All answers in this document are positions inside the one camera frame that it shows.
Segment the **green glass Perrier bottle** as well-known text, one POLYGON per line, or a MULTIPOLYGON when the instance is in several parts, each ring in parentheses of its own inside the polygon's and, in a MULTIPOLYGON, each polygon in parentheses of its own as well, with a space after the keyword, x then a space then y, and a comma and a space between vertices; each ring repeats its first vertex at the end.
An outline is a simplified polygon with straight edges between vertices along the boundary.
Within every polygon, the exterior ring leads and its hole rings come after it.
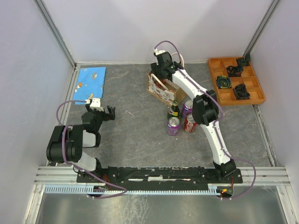
POLYGON ((176 117, 178 119, 180 118, 180 109, 178 105, 178 101, 174 100, 172 106, 168 108, 167 120, 169 120, 172 117, 176 117))

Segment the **purple Fanta can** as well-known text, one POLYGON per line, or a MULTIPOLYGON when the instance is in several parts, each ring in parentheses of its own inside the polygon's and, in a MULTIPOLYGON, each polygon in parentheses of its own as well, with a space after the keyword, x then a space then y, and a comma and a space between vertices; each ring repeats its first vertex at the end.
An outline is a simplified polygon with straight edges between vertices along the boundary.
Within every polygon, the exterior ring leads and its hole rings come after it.
POLYGON ((169 118, 168 125, 167 125, 167 133, 170 136, 177 135, 179 127, 180 127, 180 120, 177 117, 169 118))
POLYGON ((183 103, 181 116, 183 118, 186 118, 189 114, 192 113, 192 107, 193 107, 193 101, 187 100, 183 103))

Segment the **red Coke can front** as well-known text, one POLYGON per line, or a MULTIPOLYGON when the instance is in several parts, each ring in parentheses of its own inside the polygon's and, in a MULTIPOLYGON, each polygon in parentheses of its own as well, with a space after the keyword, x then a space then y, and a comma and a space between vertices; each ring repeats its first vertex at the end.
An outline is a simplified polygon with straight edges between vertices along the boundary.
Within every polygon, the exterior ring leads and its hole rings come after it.
POLYGON ((192 133, 196 127, 197 123, 195 122, 192 114, 188 114, 184 122, 184 131, 187 133, 192 133))

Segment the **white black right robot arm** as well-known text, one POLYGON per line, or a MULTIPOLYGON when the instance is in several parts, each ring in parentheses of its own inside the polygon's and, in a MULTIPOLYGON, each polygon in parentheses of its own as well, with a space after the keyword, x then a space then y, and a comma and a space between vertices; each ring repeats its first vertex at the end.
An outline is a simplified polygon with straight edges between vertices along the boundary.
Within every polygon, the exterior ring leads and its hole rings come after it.
POLYGON ((214 90, 207 90, 189 76, 184 67, 172 60, 169 52, 154 50, 156 62, 151 71, 158 79, 167 79, 178 85, 192 100, 192 117, 207 136, 213 154, 214 176, 226 182, 236 171, 234 159, 228 152, 219 127, 219 113, 223 112, 214 90))

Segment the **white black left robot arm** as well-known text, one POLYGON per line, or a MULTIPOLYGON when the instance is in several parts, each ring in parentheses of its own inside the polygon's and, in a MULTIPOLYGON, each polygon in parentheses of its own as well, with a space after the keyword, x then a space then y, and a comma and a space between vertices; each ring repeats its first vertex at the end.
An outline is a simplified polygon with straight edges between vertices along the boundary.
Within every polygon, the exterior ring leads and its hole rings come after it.
POLYGON ((55 126, 49 140, 46 157, 55 163, 70 163, 78 174, 87 176, 93 182, 103 178, 100 161, 83 152, 84 148, 100 146, 100 127, 104 121, 115 120, 115 107, 107 106, 108 112, 86 106, 87 112, 81 116, 82 124, 66 127, 55 126))

